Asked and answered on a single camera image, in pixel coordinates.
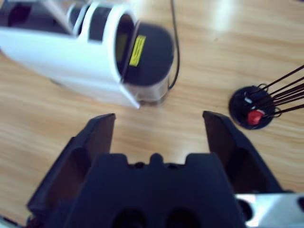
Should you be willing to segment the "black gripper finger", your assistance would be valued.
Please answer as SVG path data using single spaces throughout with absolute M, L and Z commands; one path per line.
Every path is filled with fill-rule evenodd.
M 225 115 L 204 111 L 209 150 L 215 153 L 235 193 L 284 190 L 251 141 Z
M 110 152 L 114 122 L 115 114 L 97 116 L 70 139 L 27 204 L 36 218 L 46 221 L 76 200 L 94 160 Z

